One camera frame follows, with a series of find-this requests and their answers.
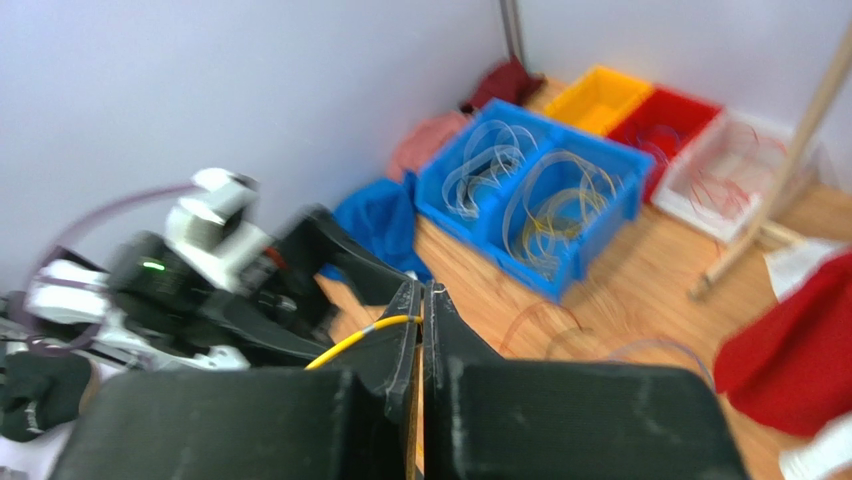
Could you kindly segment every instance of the black cloth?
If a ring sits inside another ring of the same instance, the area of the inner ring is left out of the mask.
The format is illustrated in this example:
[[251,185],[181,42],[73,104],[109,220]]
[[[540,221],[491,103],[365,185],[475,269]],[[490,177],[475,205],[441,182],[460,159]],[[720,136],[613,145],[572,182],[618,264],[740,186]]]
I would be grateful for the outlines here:
[[6,386],[0,434],[29,442],[80,413],[83,395],[97,372],[77,355],[41,357],[20,352],[6,357]]

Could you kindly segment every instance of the white plastic bin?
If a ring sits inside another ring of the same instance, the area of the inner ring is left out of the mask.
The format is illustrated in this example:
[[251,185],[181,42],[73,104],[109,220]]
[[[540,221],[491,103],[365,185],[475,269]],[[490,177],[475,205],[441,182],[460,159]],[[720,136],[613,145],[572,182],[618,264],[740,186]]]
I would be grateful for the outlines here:
[[[757,212],[786,157],[790,129],[727,111],[671,162],[652,202],[660,210],[730,243]],[[791,192],[816,168],[818,142],[805,152]]]

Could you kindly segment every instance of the dark red bag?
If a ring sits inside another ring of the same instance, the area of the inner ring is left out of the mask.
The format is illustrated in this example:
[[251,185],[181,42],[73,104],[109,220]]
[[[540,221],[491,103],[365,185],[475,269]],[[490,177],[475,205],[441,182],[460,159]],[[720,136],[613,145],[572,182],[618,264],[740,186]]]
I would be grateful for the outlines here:
[[522,105],[543,83],[544,78],[530,76],[520,60],[513,56],[491,70],[460,109],[472,113],[484,107],[492,98]]
[[852,411],[852,253],[728,339],[714,377],[734,408],[793,435]]

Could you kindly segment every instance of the yellow cable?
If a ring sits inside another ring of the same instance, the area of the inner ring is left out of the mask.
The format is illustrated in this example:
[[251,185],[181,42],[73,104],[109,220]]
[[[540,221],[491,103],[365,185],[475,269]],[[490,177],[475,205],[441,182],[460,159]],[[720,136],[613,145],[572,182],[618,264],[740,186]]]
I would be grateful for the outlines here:
[[363,330],[359,330],[359,331],[353,333],[352,335],[349,335],[342,342],[340,342],[337,345],[326,350],[325,353],[323,353],[319,357],[315,358],[313,362],[309,363],[308,366],[305,367],[305,370],[313,370],[315,368],[319,368],[319,367],[325,365],[326,363],[331,361],[331,359],[340,355],[340,352],[351,347],[356,342],[358,342],[358,340],[361,340],[362,338],[366,337],[368,333],[370,333],[374,330],[381,330],[385,327],[390,327],[391,325],[399,325],[400,323],[406,323],[406,322],[410,322],[410,321],[413,321],[414,323],[420,324],[420,323],[423,323],[423,318],[412,317],[412,316],[408,316],[408,315],[394,315],[392,317],[383,318],[381,320],[378,320],[378,321],[376,321],[376,323],[368,325]]
[[[566,188],[551,195],[538,206],[538,212],[533,214],[530,210],[529,200],[531,192],[539,176],[549,166],[557,162],[568,162],[575,164],[582,174],[582,180],[578,187]],[[598,191],[596,180],[602,179],[604,188],[607,186],[612,197],[615,197],[616,188],[612,177],[602,168],[590,163],[574,153],[567,150],[557,150],[549,153],[542,158],[536,167],[527,174],[521,186],[518,187],[517,193],[510,198],[509,203],[515,201],[515,209],[518,203],[524,208],[527,216],[526,223],[521,229],[520,234],[516,237],[515,248],[508,240],[508,223],[511,218],[509,205],[506,206],[506,212],[503,217],[503,242],[507,253],[518,260],[519,262],[529,265],[538,270],[545,277],[550,277],[552,273],[558,270],[561,260],[554,255],[557,242],[565,243],[572,241],[585,230],[588,225],[594,220],[590,213],[595,217],[599,215],[607,206],[610,199]],[[581,221],[576,221],[571,218],[561,217],[558,212],[569,202],[579,202]],[[564,227],[557,228],[556,221],[561,220]],[[545,248],[544,240],[547,239],[547,247]],[[535,241],[540,253],[533,252],[531,242]]]

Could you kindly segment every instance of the green led light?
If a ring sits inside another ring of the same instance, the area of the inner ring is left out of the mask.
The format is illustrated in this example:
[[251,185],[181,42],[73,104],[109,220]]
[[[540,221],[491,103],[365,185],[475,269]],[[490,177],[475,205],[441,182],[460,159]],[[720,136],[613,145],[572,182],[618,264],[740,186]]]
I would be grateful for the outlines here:
[[157,262],[142,262],[142,266],[145,268],[150,268],[151,270],[159,270],[161,272],[166,271],[166,267],[164,267],[163,264]]

